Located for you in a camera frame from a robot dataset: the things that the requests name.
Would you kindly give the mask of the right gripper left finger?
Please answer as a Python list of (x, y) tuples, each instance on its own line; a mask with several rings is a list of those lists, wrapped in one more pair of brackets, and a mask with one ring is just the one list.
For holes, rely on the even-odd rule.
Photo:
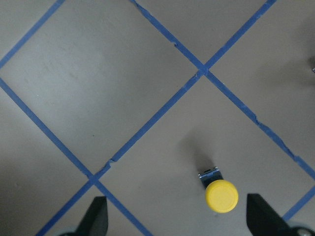
[(95, 197), (73, 232), (66, 232), (61, 236), (105, 236), (108, 232), (107, 198)]

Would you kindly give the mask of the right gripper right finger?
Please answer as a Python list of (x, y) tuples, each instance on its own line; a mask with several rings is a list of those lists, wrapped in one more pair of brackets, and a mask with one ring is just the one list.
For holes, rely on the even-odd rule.
[(257, 193), (247, 195), (246, 223), (253, 236), (313, 236), (303, 226), (289, 226)]

